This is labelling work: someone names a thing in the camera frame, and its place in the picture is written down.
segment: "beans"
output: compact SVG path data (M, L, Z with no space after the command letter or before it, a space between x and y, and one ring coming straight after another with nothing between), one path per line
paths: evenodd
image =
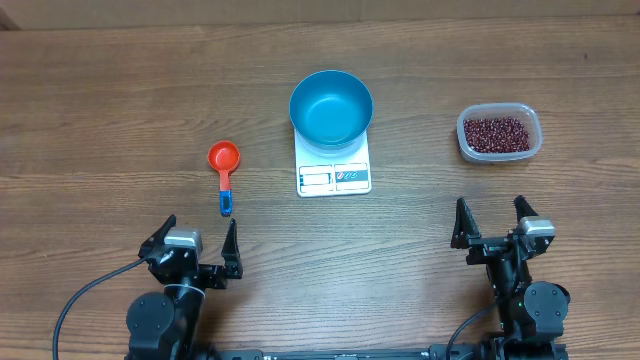
M529 132L518 118L466 119L464 135L471 150L480 153L527 151Z

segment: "clear plastic container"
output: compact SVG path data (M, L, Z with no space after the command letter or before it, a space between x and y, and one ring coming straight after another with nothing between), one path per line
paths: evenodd
M479 153L472 150L464 134L464 120L478 118L515 117L529 132L530 150L512 153ZM458 143L462 157L472 163L496 163L524 160L535 155L542 146L542 128L538 115L532 108L520 103L496 103L473 105L465 109L458 117Z

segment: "digital scale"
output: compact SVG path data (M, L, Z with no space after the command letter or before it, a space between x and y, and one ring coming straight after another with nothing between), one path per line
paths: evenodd
M301 197L368 194L371 163L367 133L340 149L323 149L294 130L296 184Z

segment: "red measuring cup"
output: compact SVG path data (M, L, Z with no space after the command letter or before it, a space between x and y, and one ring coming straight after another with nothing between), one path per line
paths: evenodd
M230 216L233 210L229 175L240 164L240 151L231 141L223 140L209 149L209 165L220 174L220 214Z

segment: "wood grain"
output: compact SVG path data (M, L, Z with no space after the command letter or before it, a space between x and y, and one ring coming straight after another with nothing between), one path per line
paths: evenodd
M0 0L23 30L635 15L638 0Z
M205 155L223 138L245 278L211 291L199 336L221 349L416 348L491 301L449 248L466 196L485 235L528 197L558 236L531 262L572 303L572 359L640 351L640 17L237 25L0 34L0 358L49 359L67 299L134 259L171 213L221 261L228 225ZM326 68L361 77L373 192L300 199L288 98ZM477 103L539 113L531 161L477 166L455 120ZM121 359L140 268L72 309L64 359ZM476 341L495 319L461 340Z

